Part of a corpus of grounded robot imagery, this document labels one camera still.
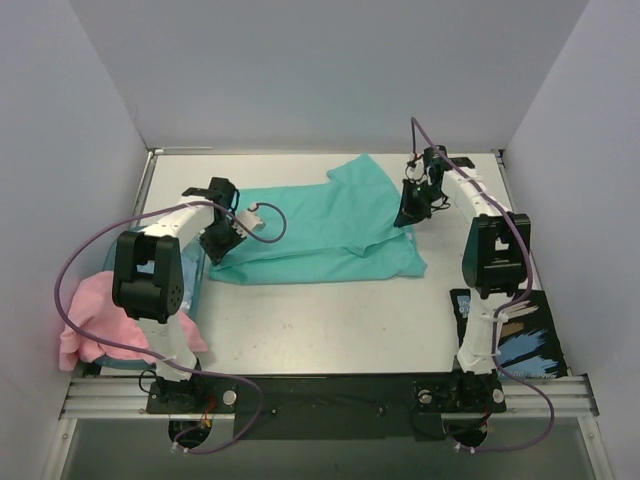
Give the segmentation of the teal t shirt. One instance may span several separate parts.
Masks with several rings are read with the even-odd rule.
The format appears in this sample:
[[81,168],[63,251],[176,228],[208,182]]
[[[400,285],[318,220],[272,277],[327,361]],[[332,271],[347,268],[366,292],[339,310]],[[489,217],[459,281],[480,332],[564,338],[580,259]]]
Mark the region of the teal t shirt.
[[422,277],[411,228],[393,223],[400,194],[367,155],[327,171],[322,184],[244,189],[265,227],[209,269],[236,285],[309,284]]

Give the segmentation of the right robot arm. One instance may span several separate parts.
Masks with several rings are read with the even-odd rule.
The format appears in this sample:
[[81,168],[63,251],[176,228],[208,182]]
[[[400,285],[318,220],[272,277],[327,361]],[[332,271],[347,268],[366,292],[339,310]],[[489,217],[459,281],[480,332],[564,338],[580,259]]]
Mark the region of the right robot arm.
[[496,369],[497,338],[508,314],[491,307],[488,299],[503,295],[512,300],[519,286],[532,280],[531,221],[489,193],[470,159],[449,158],[446,148],[436,145],[407,162],[394,226],[431,218],[440,200],[455,206],[469,223],[461,270],[471,291],[470,309],[457,362],[466,373],[490,374]]

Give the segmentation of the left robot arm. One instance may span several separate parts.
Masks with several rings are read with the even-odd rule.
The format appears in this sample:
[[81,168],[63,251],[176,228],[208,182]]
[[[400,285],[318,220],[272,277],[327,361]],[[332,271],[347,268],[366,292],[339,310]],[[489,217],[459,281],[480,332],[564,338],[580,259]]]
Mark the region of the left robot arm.
[[236,208],[237,188],[214,177],[206,189],[190,187],[180,208],[116,242],[112,298],[143,332],[160,379],[174,383],[170,400],[184,412],[199,409],[206,388],[192,377],[198,359],[179,316],[186,287],[181,254],[196,239],[215,265],[246,238],[227,214]]

